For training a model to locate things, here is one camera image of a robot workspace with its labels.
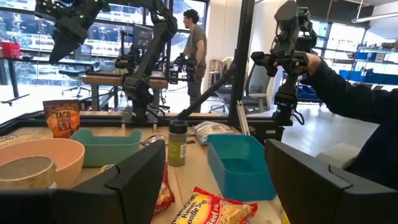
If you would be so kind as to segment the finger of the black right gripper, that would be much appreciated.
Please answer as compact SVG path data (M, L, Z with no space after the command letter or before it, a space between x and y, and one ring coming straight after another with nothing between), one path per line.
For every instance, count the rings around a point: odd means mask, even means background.
M54 32L52 38L54 47L49 58L50 64L57 63L81 45L81 37L72 33Z

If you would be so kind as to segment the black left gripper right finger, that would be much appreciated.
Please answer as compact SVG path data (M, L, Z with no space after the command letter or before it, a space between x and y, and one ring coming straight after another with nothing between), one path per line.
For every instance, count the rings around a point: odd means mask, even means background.
M290 224L398 224L396 190L275 139L265 160Z

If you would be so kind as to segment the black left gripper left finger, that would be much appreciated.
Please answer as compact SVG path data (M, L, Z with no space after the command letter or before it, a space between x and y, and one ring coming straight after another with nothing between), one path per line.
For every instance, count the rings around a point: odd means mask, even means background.
M71 189L0 190L0 224L150 224L164 170L156 141Z

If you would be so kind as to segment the brown taco mix packet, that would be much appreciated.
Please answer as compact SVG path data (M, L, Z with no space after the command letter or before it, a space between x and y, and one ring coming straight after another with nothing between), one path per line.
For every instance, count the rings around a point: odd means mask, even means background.
M50 100L43 102L46 123L54 138L68 139L80 128L79 100Z

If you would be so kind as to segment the spice bottle black lid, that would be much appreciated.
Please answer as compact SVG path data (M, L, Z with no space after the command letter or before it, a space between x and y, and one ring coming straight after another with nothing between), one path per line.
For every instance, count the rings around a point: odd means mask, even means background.
M173 167L185 165L188 123L173 119L169 124L167 163Z

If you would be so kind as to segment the red ramen noodle packet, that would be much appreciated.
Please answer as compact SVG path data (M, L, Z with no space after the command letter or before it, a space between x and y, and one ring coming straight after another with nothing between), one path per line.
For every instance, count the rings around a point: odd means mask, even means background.
M165 163L162 184L160 186L159 196L154 209L155 215L168 209L175 202L174 193L169 185L168 174L168 165Z
M257 203L242 203L195 187L171 224L250 224L257 209Z

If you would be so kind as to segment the yellow noodle packet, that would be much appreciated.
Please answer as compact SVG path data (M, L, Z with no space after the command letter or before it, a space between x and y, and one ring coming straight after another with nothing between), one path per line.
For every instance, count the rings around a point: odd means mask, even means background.
M6 136L0 136L0 148L19 142L44 138L45 136L41 134L10 134Z

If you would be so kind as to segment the black desk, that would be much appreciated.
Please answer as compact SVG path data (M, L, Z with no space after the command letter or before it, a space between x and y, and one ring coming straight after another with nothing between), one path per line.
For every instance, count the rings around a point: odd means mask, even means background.
M2 101L1 103L5 103L10 106L12 105L13 101L16 101L20 98L23 98L23 97L26 97L29 95L29 94L22 95L22 96L19 95L19 90L18 90L18 86L17 86L16 69L14 66L14 62L50 64L49 60L44 57L28 57L28 56L14 57L14 58L0 57L0 60L7 60L7 62L8 62L10 80L11 80L11 85L12 85L12 90L13 90L13 95L14 95L14 98L7 100L7 101ZM74 65L74 66L90 67L90 69L93 70L100 63L94 62L94 61L89 62L89 61L83 61L83 60L61 59L60 61L56 62L55 64L56 65Z

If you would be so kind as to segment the black office chair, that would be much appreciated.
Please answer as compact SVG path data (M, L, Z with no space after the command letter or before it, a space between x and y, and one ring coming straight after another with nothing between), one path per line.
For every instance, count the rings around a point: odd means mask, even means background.
M74 50L72 59L73 60L81 60L81 61L86 61L90 62L91 61L91 52L92 52L93 47L91 45L81 45L79 48ZM81 95L81 90L86 90L89 93L91 92L90 89L86 87L82 87L81 85L81 76L89 69L87 66L81 66L81 65L72 65L66 66L66 69L59 70L59 74L66 75L72 80L77 81L76 86L69 88L67 90L62 91L62 95L64 95L65 91L72 91L76 90L77 94L76 96L79 98Z

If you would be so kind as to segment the small teal plastic bin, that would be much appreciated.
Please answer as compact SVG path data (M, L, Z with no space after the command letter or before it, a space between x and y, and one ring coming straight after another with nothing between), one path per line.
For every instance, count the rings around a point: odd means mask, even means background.
M128 136L95 136L90 129L80 129L70 137L85 147L83 167L117 164L140 150L142 131Z

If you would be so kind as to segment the white box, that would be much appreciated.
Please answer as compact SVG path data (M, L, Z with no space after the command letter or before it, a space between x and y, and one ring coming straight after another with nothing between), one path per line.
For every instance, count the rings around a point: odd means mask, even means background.
M348 168L357 158L360 148L345 143L339 143L325 152L320 152L316 158L340 169Z

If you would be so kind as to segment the red box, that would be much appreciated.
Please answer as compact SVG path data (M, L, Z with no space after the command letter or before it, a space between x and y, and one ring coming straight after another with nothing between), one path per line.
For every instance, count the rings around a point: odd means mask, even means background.
M18 58L21 56L21 46L15 42L0 42L2 56L4 58Z

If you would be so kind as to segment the wooden desk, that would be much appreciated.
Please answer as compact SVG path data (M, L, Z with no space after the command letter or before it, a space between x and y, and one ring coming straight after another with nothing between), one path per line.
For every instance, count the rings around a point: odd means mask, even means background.
M113 86L116 90L122 85L122 77L116 73L109 72L90 72L81 76L83 83L91 85L91 95L93 97L91 106L93 111L100 111L99 86ZM163 72L152 72L150 77L150 87L153 89L154 106L159 107L160 92L168 88L168 81Z

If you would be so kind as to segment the silver metal spoon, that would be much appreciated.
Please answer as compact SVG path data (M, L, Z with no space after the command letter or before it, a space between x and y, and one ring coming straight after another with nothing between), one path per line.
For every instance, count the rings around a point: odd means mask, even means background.
M155 143L156 141L165 141L166 146L182 146L185 144L193 144L195 143L194 140L188 140L187 135L170 135L170 136L164 136L161 134L156 134L153 136L150 136L149 138L141 141L142 146L149 146L152 143Z

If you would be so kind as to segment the orange plastic bowl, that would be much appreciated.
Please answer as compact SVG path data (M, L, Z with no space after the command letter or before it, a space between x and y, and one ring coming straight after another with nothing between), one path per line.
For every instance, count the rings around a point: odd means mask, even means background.
M74 186L80 175L85 147L71 139L35 139L0 147L0 165L30 156L46 156L56 165L56 183L61 189Z

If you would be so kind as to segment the blue plastic bin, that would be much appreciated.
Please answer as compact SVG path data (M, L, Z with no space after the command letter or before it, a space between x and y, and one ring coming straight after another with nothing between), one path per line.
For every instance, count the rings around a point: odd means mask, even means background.
M266 150L256 138L211 134L207 146L208 164L225 198L249 202L276 197L265 160Z

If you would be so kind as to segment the black monitor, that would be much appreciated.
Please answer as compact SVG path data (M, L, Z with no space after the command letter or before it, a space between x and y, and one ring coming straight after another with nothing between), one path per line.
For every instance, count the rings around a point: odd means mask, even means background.
M154 31L151 28L139 24L133 24L133 45L136 48L147 50L153 35Z

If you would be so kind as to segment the beige paper cup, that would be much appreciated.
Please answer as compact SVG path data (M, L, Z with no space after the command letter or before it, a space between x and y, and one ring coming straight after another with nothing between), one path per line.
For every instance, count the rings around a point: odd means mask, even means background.
M56 188L56 165L49 157L22 157L0 165L0 190Z

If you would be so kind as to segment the blue crate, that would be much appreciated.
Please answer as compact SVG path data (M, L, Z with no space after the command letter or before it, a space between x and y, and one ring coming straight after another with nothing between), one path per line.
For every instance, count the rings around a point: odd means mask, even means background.
M315 90L308 85L299 85L297 87L297 98L299 102L306 102L306 103L322 102L315 93Z

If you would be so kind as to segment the person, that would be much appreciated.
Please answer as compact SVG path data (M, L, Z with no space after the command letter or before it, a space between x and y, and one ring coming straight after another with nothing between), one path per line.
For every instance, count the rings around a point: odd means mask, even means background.
M190 30L183 54L188 57L194 55L197 61L193 81L187 85L190 105L201 97L201 83L206 72L207 38L205 31L197 24L198 21L199 15L196 10L189 9L183 13L184 26Z
M354 86L323 59L302 83L312 86L332 113L379 125L346 171L398 191L398 89Z

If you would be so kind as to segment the white blue noodle packet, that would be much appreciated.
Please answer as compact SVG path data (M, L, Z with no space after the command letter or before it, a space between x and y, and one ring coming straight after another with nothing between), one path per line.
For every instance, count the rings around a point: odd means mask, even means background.
M201 145L207 145L208 135L234 134L234 131L228 125L212 121L204 121L194 126L193 131Z

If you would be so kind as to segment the person's hand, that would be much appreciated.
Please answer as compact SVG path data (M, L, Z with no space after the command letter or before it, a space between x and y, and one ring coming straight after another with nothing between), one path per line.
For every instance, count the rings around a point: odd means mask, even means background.
M307 54L307 58L308 58L307 70L310 75L313 75L321 65L322 59L314 54Z

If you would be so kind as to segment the blue storage shelf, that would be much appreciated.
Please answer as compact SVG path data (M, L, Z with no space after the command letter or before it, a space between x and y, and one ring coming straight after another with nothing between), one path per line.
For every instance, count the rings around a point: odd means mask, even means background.
M338 72L345 80L355 84L398 86L398 42L361 43L354 53L347 55L350 69Z

